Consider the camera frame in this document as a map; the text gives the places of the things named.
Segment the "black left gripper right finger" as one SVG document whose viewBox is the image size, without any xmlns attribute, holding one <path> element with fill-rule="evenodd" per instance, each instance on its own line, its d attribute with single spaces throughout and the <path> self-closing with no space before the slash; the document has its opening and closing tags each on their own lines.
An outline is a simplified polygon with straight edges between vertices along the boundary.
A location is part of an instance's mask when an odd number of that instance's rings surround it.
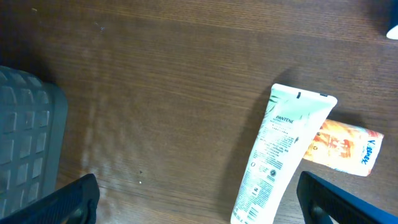
<svg viewBox="0 0 398 224">
<path fill-rule="evenodd" d="M 300 175 L 297 197 L 306 224 L 397 223 L 396 216 L 308 171 Z"/>
</svg>

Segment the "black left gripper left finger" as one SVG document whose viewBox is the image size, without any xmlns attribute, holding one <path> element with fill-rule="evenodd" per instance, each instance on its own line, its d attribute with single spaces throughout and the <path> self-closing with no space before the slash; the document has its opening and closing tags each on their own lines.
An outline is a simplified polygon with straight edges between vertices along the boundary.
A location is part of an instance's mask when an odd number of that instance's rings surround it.
<svg viewBox="0 0 398 224">
<path fill-rule="evenodd" d="M 1 224 L 95 224 L 100 190 L 94 174 L 86 174 L 52 194 L 3 219 Z"/>
</svg>

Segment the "orange tissue pack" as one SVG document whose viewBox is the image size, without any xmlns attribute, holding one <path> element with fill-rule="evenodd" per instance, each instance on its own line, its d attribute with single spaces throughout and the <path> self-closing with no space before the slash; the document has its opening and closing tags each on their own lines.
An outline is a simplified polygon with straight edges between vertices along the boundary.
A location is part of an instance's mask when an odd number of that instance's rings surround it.
<svg viewBox="0 0 398 224">
<path fill-rule="evenodd" d="M 327 119 L 303 158 L 334 170 L 366 177 L 374 167 L 383 138 L 379 132 Z"/>
</svg>

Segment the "white tube gold cap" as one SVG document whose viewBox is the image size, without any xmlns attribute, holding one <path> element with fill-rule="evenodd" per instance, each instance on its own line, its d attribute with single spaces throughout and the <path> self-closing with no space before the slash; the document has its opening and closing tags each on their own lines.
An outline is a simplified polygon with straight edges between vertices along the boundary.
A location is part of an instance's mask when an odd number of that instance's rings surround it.
<svg viewBox="0 0 398 224">
<path fill-rule="evenodd" d="M 283 194 L 338 100 L 275 83 L 252 147 L 231 223 L 272 223 Z"/>
</svg>

